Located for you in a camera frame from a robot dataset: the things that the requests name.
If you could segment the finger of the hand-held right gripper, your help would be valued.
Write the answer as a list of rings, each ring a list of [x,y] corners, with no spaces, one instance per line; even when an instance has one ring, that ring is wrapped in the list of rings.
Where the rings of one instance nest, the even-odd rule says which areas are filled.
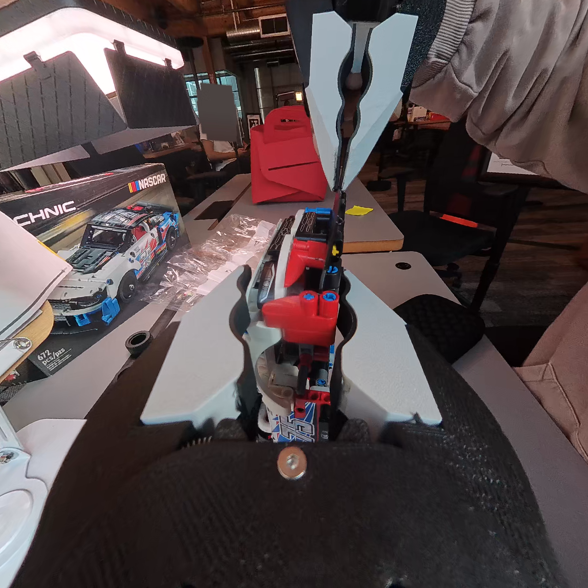
[[[370,77],[357,104],[357,127],[345,165],[345,189],[361,171],[401,99],[401,82],[417,20],[416,15],[396,13],[369,33],[366,51]]]
[[[332,192],[343,191],[343,69],[350,56],[353,29],[337,13],[312,19],[309,84],[306,88],[320,163]]]

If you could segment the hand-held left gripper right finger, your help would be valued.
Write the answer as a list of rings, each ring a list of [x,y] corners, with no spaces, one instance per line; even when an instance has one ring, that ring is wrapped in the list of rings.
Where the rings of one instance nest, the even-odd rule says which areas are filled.
[[[337,409],[368,425],[440,425],[440,410],[405,321],[349,270],[343,273],[339,294]]]

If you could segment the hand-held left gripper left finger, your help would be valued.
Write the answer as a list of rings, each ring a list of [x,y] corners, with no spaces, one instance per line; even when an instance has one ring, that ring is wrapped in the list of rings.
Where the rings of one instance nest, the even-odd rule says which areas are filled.
[[[244,340],[251,278],[250,266],[238,267],[180,320],[143,408],[143,424],[190,422],[204,429],[256,412],[258,390]]]

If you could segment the toy brick race car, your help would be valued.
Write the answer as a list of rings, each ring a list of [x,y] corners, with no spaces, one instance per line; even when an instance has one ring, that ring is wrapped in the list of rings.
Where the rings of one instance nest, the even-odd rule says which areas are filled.
[[[247,287],[245,339],[261,395],[262,442],[334,440],[346,420],[334,397],[341,283],[338,292],[320,290],[333,208],[300,209],[280,221]]]

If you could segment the white booklet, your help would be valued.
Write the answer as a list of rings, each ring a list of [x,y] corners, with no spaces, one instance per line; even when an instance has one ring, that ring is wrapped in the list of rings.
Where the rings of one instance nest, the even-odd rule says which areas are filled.
[[[34,320],[72,267],[1,213],[1,339]]]

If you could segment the person's right forearm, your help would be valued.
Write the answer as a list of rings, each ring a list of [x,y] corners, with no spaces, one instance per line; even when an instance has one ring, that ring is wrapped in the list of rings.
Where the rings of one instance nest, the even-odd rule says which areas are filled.
[[[410,100],[587,193],[587,1],[446,1]]]

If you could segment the black toy tyre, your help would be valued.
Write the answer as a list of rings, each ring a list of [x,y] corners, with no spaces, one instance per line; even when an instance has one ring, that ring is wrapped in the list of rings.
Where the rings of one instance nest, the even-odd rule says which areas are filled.
[[[139,357],[153,341],[153,336],[148,330],[141,330],[131,334],[125,341],[125,348],[130,357]]]

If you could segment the clear plastic bag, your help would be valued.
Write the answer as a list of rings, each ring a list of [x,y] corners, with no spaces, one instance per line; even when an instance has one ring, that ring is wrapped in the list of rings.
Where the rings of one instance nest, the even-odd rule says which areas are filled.
[[[276,225],[235,214],[226,220],[225,228],[214,229],[200,245],[184,247],[165,261],[161,277],[145,286],[141,301],[186,312],[240,266],[255,269]]]

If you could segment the black office chair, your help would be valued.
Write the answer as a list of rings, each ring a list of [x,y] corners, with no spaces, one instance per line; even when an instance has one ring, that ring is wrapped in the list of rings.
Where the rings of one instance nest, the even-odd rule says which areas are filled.
[[[458,261],[485,256],[487,261],[470,308],[479,311],[502,260],[507,242],[530,187],[483,183],[478,180],[478,159],[484,148],[467,133],[464,121],[444,133],[428,172],[422,210],[398,210],[389,215],[403,234],[403,251],[420,253],[442,277],[459,287]]]

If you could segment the white folding stand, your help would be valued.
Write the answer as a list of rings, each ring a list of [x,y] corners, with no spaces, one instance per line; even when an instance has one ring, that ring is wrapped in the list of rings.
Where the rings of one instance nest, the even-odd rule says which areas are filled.
[[[84,424],[42,419],[17,432],[1,411],[1,567],[26,555],[49,490]]]

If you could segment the person's torso beige sweatshirt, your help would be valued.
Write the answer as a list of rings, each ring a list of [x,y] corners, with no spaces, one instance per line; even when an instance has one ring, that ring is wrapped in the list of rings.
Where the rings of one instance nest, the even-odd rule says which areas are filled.
[[[587,461],[587,285],[514,371]]]

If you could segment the toy car product box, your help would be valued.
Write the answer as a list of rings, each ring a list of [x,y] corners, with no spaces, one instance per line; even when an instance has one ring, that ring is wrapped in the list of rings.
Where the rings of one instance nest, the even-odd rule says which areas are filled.
[[[1,212],[71,266],[48,296],[50,334],[9,386],[55,374],[142,310],[167,259],[188,244],[163,164],[3,195]]]

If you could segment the metal ventilation duct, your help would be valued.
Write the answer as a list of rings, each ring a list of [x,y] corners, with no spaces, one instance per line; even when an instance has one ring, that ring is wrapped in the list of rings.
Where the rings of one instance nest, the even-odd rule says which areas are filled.
[[[261,16],[226,31],[226,39],[232,45],[246,40],[273,40],[289,35],[290,26],[285,12]]]

